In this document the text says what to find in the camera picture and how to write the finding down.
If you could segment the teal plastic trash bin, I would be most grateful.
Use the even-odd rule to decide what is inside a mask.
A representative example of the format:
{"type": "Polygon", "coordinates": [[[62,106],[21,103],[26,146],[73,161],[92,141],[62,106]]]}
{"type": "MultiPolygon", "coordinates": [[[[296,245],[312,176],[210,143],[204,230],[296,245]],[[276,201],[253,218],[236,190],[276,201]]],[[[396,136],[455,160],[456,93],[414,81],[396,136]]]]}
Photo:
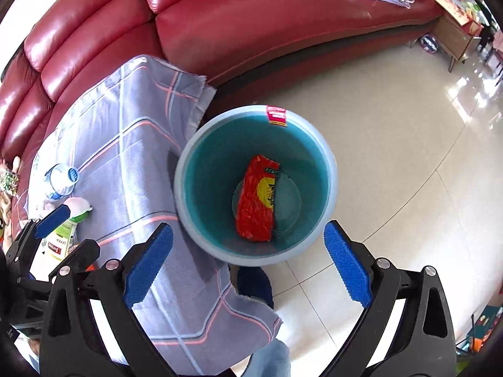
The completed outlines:
{"type": "Polygon", "coordinates": [[[327,141],[301,116],[240,107],[191,138],[174,192],[184,229],[207,253],[233,265],[272,265],[321,236],[336,205],[338,167],[327,141]]]}

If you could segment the white green paper cup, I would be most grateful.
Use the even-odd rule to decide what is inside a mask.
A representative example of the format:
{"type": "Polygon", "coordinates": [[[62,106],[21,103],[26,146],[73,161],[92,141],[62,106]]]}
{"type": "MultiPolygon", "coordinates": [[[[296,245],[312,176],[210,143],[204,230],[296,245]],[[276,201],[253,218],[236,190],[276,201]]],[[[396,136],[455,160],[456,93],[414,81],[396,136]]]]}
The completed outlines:
{"type": "Polygon", "coordinates": [[[43,239],[45,253],[58,261],[66,258],[71,248],[78,244],[78,224],[92,211],[90,202],[85,198],[67,198],[62,204],[69,208],[69,218],[43,239]]]}

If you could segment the red leather sofa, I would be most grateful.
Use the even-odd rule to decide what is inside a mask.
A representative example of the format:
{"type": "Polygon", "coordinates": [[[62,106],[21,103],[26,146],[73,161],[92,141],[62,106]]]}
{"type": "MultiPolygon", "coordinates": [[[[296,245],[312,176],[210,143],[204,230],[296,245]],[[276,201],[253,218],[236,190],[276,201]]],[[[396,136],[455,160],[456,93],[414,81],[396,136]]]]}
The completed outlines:
{"type": "Polygon", "coordinates": [[[31,162],[81,94],[136,55],[205,76],[207,117],[256,103],[319,72],[416,39],[434,0],[56,0],[3,74],[1,156],[21,160],[12,226],[25,218],[31,162]]]}

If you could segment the grey plaid cloth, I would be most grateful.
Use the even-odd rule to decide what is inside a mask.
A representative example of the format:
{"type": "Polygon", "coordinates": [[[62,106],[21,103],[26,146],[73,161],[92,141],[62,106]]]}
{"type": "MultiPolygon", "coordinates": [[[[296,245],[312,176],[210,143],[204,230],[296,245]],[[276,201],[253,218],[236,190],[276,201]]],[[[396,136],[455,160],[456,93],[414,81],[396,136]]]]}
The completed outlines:
{"type": "Polygon", "coordinates": [[[100,262],[120,259],[161,223],[170,253],[134,314],[158,352],[184,375],[216,375],[242,360],[247,376],[287,376],[288,347],[262,270],[259,292],[239,292],[229,266],[202,250],[179,221],[175,170],[214,96],[202,76],[138,55],[82,94],[43,140],[31,164],[25,210],[47,201],[43,178],[56,164],[78,170],[73,195],[91,206],[78,239],[96,240],[100,262]]]}

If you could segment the clear plastic water bottle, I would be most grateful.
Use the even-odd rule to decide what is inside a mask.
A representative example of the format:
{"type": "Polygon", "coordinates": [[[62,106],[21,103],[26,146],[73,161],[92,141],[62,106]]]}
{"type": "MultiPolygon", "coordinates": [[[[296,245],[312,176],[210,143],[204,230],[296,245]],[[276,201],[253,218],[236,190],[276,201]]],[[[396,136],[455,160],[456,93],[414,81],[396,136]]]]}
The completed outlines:
{"type": "Polygon", "coordinates": [[[46,198],[58,200],[70,195],[79,180],[78,169],[64,163],[50,168],[43,177],[43,191],[46,198]]]}

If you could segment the wooden side table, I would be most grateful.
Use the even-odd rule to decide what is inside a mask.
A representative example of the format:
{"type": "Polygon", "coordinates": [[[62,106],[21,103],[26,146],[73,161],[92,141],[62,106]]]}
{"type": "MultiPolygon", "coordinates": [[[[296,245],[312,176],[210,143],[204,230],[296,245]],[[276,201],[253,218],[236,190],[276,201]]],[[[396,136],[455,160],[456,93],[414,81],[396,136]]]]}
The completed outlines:
{"type": "Polygon", "coordinates": [[[448,72],[452,72],[458,62],[464,63],[474,53],[484,26],[451,0],[434,1],[443,9],[444,14],[434,26],[432,34],[449,55],[448,72]]]}

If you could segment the yellow red snack wrapper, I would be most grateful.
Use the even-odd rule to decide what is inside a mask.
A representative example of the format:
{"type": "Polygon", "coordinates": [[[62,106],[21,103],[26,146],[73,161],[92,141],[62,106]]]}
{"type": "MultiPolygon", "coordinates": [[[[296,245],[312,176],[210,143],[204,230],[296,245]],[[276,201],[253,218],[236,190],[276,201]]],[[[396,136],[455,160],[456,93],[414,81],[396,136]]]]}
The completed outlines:
{"type": "Polygon", "coordinates": [[[274,230],[274,192],[280,163],[254,156],[246,169],[237,204],[238,235],[253,243],[266,243],[274,230]]]}

